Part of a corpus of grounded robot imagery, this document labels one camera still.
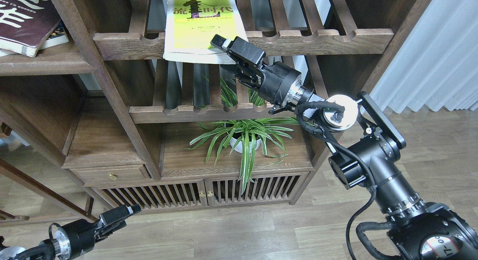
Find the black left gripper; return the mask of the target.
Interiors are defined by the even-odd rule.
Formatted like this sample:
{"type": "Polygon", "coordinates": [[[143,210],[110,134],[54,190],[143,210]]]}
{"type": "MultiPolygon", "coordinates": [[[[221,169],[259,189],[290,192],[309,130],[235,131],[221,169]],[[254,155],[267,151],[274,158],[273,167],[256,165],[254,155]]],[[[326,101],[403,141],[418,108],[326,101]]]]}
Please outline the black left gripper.
{"type": "Polygon", "coordinates": [[[60,260],[73,260],[90,252],[96,243],[124,228],[127,225],[125,219],[141,211],[139,204],[131,207],[123,204],[100,214],[94,223],[77,220],[63,226],[53,224],[58,227],[52,236],[55,255],[60,260]]]}

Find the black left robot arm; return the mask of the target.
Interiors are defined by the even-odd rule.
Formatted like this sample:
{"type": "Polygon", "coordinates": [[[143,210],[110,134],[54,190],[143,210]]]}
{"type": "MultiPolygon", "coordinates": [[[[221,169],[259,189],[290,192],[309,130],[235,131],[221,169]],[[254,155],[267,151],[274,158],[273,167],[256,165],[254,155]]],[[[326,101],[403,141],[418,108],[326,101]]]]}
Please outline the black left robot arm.
{"type": "Polygon", "coordinates": [[[49,238],[41,241],[38,246],[7,247],[1,245],[2,260],[73,260],[90,252],[96,243],[106,239],[114,231],[124,228],[125,220],[141,212],[139,204],[127,207],[120,205],[99,215],[99,219],[90,223],[79,219],[60,226],[50,224],[49,238]]]}

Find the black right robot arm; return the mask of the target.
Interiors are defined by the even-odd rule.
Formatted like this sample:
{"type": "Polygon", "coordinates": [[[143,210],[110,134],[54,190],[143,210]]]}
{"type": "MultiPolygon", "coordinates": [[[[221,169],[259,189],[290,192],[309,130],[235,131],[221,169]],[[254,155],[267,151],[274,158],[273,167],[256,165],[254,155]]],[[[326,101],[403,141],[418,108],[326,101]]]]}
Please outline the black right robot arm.
{"type": "Polygon", "coordinates": [[[385,222],[362,222],[356,234],[378,260],[476,260],[477,234],[445,204],[425,202],[395,166],[404,137],[365,92],[353,99],[334,95],[323,99],[302,86],[299,71],[281,63],[263,62],[265,52],[240,37],[215,35],[212,46],[235,64],[223,65],[243,85],[273,104],[271,115],[294,112],[299,124],[328,145],[336,177],[349,189],[367,188],[385,222]]]}

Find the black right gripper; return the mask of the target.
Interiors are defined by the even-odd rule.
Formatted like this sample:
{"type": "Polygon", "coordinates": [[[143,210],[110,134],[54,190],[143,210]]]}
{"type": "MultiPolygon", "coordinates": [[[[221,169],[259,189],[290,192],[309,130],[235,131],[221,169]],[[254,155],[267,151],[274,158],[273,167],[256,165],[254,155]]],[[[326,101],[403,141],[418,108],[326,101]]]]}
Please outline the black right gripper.
{"type": "Polygon", "coordinates": [[[265,51],[241,37],[228,39],[214,35],[210,44],[240,63],[221,64],[222,69],[270,103],[285,105],[290,88],[301,81],[301,73],[282,62],[263,63],[265,51]]]}

